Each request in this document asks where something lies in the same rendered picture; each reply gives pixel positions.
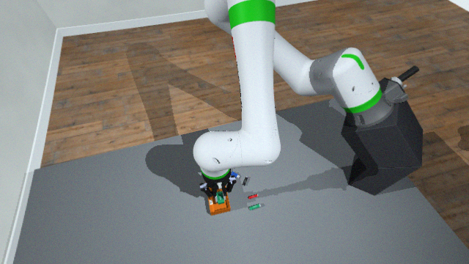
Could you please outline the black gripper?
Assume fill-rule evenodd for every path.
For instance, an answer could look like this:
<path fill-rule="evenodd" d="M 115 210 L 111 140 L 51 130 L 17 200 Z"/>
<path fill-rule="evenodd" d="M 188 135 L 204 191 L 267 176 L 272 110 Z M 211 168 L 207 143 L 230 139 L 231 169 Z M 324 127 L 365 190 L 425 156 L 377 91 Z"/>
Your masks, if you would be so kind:
<path fill-rule="evenodd" d="M 230 193 L 232 191 L 232 188 L 233 188 L 233 185 L 236 183 L 236 179 L 235 179 L 235 176 L 231 176 L 228 181 L 226 183 L 224 183 L 222 186 L 222 192 L 223 192 L 223 196 L 224 196 L 224 200 L 226 200 L 226 196 L 227 196 L 227 192 Z M 227 187 L 225 188 L 227 184 Z M 209 188 L 212 188 L 212 191 L 210 191 Z M 208 197 L 211 197 L 213 196 L 213 198 L 215 199 L 215 202 L 218 202 L 218 199 L 217 199 L 217 189 L 218 186 L 211 186 L 209 185 L 208 183 L 200 183 L 200 189 L 201 191 L 203 191 Z"/>

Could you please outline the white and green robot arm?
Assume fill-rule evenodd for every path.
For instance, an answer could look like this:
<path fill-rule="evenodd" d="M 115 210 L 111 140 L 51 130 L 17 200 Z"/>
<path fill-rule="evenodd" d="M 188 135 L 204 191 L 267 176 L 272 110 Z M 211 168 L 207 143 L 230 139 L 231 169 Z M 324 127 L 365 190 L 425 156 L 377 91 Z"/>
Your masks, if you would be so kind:
<path fill-rule="evenodd" d="M 275 30 L 276 0 L 204 0 L 204 9 L 232 36 L 242 112 L 239 131 L 209 131 L 195 142 L 193 157 L 211 186 L 222 189 L 231 169 L 267 166 L 278 158 L 273 70 L 299 95 L 334 96 L 355 128 L 382 122 L 395 103 L 409 99 L 402 82 L 418 67 L 378 82 L 357 48 L 311 60 Z"/>

